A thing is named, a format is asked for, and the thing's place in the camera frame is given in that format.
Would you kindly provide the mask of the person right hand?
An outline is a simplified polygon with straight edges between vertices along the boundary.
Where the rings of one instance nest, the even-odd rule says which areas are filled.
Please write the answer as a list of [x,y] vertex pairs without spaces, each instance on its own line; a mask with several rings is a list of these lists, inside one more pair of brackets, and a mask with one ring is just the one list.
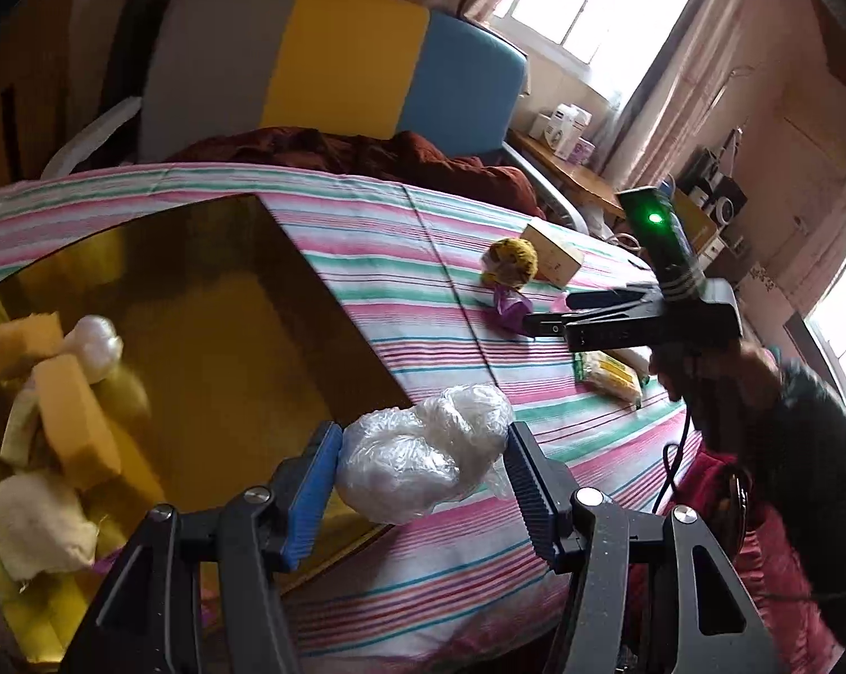
[[664,345],[653,350],[650,370],[671,400],[685,403],[706,446],[731,455],[743,452],[784,385],[774,355],[744,339],[703,350]]

